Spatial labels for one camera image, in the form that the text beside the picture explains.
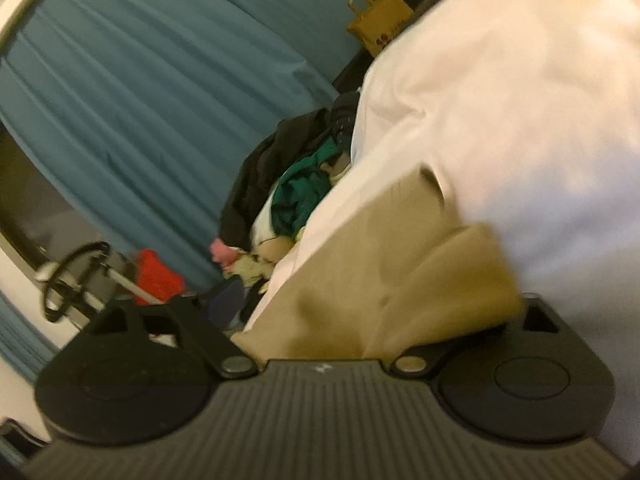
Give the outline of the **khaki tan garment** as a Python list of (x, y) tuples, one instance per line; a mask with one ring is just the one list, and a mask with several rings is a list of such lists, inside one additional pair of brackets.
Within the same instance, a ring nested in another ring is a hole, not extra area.
[(419, 169), (340, 226), (232, 340), (262, 364), (390, 364), (523, 314), (491, 228), (463, 223), (434, 174)]

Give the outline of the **pile of mixed clothes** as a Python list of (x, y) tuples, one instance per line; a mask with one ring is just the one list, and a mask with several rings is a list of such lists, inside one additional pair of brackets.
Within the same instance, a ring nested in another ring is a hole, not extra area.
[(358, 91), (285, 119), (242, 162), (222, 207), (213, 262), (250, 283), (282, 258), (349, 165)]

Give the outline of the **red bag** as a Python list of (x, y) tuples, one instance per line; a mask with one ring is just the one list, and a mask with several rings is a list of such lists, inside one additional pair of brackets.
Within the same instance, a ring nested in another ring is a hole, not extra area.
[(152, 249), (142, 249), (137, 258), (136, 285), (148, 295), (166, 304), (186, 291), (184, 278), (165, 266)]

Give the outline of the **garment steamer stand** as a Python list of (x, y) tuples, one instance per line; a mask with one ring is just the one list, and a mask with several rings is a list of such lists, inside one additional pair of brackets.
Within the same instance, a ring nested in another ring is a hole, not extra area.
[(89, 292), (89, 285), (97, 275), (106, 276), (148, 304), (162, 303), (117, 272), (108, 263), (111, 252), (107, 242), (92, 242), (81, 245), (58, 262), (49, 261), (37, 269), (35, 280), (41, 285), (42, 314), (47, 322), (55, 324), (62, 318), (72, 318), (72, 311), (91, 321), (104, 307), (104, 302)]

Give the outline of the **narrow teal curtain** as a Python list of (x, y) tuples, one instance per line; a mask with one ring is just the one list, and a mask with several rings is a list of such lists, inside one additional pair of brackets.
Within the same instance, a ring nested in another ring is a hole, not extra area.
[(35, 385), (39, 374), (58, 353), (58, 348), (32, 326), (5, 294), (0, 298), (0, 318), (2, 359), (29, 385)]

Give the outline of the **dark window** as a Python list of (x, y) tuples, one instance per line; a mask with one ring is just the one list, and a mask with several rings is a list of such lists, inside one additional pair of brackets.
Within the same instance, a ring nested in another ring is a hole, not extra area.
[(33, 269), (104, 239), (1, 131), (1, 233)]

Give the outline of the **large teal curtain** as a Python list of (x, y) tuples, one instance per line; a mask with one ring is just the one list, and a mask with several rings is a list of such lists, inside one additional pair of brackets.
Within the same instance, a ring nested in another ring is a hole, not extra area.
[(330, 105), (348, 0), (37, 0), (1, 53), (1, 119), (113, 245), (197, 289), (243, 159)]

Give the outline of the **pastel tie-dye duvet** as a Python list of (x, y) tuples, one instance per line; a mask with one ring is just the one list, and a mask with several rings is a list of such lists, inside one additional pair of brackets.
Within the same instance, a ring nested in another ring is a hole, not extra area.
[(375, 197), (430, 170), (611, 370), (600, 438), (639, 457), (639, 0), (444, 0), (374, 61), (352, 166), (267, 295)]

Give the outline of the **brown paper bag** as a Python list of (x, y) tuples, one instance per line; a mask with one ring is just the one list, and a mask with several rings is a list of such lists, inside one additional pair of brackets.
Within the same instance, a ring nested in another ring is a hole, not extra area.
[(376, 58), (401, 32), (412, 9), (404, 0), (348, 0), (354, 18), (346, 30)]

